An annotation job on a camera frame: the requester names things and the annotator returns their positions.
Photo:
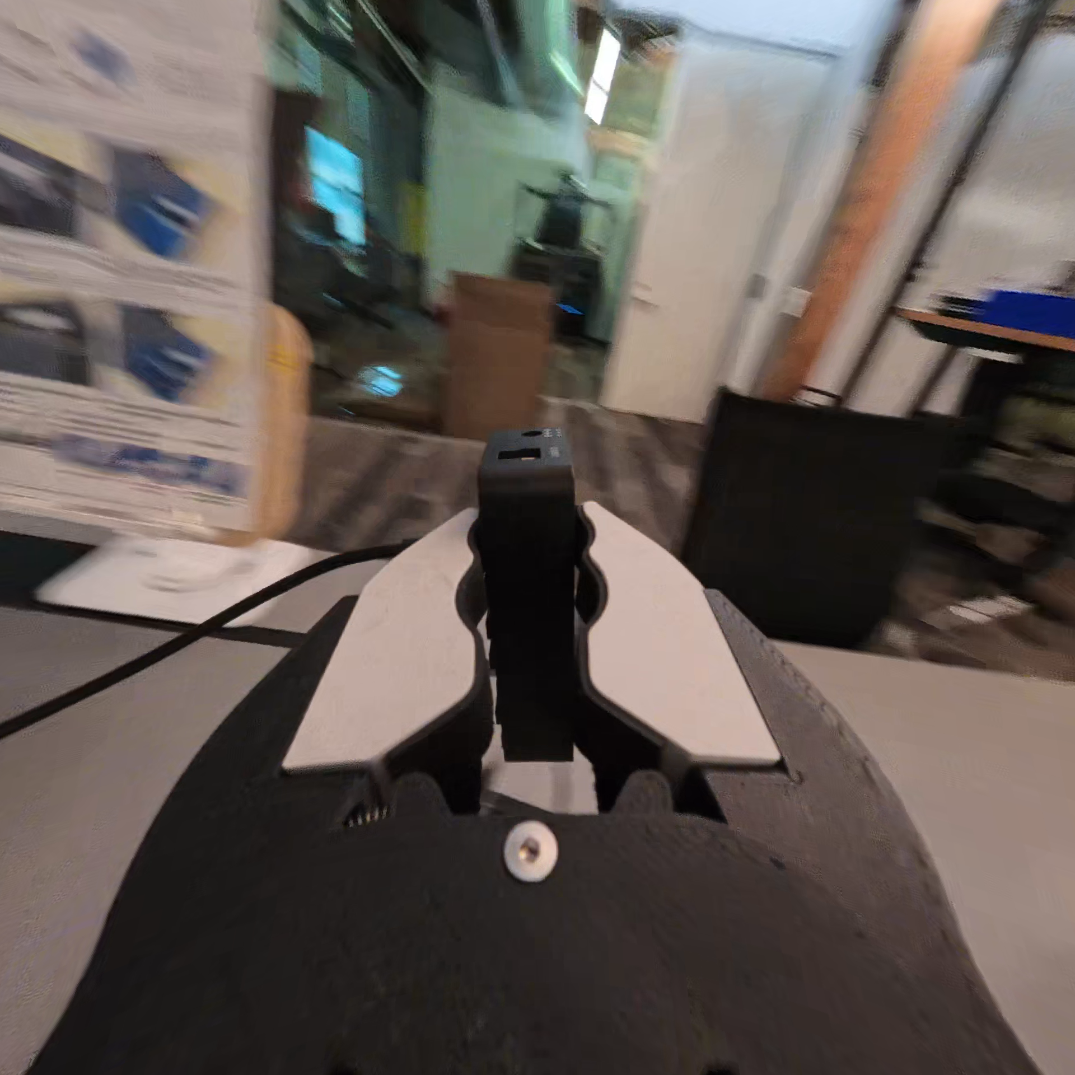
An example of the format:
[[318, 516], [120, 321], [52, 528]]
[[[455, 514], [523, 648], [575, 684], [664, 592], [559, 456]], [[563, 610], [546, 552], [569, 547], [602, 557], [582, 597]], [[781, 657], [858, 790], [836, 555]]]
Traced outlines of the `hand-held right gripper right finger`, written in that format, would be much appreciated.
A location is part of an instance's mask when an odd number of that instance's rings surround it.
[[783, 754], [702, 584], [589, 501], [577, 510], [575, 742], [598, 809], [637, 772], [679, 811], [719, 811], [710, 771], [778, 772]]

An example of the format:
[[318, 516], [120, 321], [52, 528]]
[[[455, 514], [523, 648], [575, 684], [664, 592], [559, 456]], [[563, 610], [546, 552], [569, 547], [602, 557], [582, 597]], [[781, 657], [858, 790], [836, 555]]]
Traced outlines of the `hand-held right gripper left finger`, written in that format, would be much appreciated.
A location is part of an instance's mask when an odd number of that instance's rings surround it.
[[476, 508], [459, 512], [366, 584], [283, 773], [356, 772], [381, 802], [422, 774], [452, 813], [478, 813], [494, 720], [476, 522]]

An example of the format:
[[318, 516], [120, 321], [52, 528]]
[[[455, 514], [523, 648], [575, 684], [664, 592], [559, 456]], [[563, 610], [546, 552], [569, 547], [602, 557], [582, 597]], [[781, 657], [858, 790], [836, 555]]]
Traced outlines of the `black USB hub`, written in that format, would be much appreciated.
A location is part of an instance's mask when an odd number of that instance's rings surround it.
[[494, 715], [508, 762], [574, 755], [576, 502], [556, 427], [492, 433], [477, 473]]

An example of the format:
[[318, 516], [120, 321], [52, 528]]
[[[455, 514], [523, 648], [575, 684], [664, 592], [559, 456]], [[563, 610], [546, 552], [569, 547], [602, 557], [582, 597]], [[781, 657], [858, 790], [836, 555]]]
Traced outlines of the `black flat panel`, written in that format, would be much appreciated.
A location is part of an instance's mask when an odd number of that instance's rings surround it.
[[720, 388], [680, 563], [780, 641], [858, 649], [885, 619], [954, 422]]

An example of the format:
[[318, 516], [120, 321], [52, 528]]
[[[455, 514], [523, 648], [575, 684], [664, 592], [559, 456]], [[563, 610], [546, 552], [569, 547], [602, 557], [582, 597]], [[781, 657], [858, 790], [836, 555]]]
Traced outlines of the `brown cardboard box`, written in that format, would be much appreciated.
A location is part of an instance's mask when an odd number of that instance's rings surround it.
[[535, 426], [553, 348], [553, 298], [538, 282], [452, 275], [444, 436], [486, 441]]

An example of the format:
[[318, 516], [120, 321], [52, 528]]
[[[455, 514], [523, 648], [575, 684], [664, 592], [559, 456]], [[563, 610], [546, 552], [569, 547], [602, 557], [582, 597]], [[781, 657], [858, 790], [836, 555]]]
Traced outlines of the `white door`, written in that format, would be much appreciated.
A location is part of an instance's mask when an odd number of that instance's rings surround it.
[[685, 35], [637, 210], [600, 402], [704, 422], [831, 52]]

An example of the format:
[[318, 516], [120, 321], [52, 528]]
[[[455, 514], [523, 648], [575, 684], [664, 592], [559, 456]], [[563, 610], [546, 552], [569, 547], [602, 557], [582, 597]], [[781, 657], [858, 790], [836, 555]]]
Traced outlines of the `brown office desk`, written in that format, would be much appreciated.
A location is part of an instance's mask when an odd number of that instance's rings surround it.
[[1029, 349], [1074, 353], [1074, 340], [1064, 336], [902, 307], [895, 309], [895, 317], [906, 322], [924, 340], [945, 346], [978, 348], [1010, 355]]

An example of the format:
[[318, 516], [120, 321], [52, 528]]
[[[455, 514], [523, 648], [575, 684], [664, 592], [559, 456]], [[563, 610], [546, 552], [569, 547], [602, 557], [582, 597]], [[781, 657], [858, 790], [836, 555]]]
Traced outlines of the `blue storage bin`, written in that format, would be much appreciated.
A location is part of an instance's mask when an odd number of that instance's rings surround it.
[[946, 296], [935, 312], [1001, 329], [1074, 339], [1074, 297], [1067, 293], [994, 289], [977, 297]]

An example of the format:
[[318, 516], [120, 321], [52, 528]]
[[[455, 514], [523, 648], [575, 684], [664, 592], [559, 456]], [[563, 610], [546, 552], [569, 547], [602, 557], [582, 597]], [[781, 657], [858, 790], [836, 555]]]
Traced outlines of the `printed instruction poster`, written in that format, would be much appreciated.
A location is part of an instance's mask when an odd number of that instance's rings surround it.
[[166, 533], [253, 526], [264, 8], [1, 3], [8, 508]]

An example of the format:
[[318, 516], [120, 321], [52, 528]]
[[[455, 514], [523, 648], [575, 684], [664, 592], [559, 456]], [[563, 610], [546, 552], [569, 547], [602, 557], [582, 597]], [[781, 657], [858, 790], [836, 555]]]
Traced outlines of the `wooden post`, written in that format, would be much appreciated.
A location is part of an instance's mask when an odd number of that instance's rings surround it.
[[859, 164], [826, 233], [809, 298], [783, 352], [755, 388], [756, 396], [786, 402], [805, 385], [884, 236], [916, 159], [999, 8], [998, 1], [928, 1], [916, 8], [875, 106]]

